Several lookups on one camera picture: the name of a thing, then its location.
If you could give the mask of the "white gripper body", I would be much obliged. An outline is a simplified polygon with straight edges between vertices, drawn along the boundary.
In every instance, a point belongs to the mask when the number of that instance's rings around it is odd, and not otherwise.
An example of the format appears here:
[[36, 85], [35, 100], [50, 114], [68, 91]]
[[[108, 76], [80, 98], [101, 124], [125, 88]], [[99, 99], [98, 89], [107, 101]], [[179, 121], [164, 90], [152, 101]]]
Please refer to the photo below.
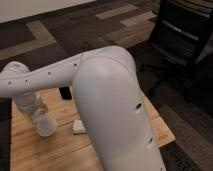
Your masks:
[[14, 102], [19, 111], [25, 114], [34, 113], [43, 103], [41, 96], [36, 92], [28, 92], [16, 96]]

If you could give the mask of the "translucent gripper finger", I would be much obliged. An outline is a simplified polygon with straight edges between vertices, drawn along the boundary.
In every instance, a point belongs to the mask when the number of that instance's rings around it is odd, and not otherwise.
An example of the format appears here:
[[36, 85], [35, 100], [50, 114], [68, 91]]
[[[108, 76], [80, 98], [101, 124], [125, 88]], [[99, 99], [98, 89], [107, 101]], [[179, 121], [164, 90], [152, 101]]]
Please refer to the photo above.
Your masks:
[[24, 118], [30, 123], [34, 123], [33, 113], [23, 113]]
[[47, 107], [47, 105], [45, 103], [42, 103], [40, 106], [39, 106], [39, 110], [40, 111], [43, 111], [43, 112], [46, 112], [48, 113], [49, 112], [49, 109]]

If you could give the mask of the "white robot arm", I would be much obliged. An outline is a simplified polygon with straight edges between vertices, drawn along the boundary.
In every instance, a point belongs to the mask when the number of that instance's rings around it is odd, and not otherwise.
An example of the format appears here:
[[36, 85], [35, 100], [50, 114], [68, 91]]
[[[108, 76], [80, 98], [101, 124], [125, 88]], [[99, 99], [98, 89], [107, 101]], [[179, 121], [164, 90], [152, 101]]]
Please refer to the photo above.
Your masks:
[[34, 71], [0, 73], [0, 97], [67, 87], [104, 171], [166, 171], [135, 61], [123, 47], [85, 51]]

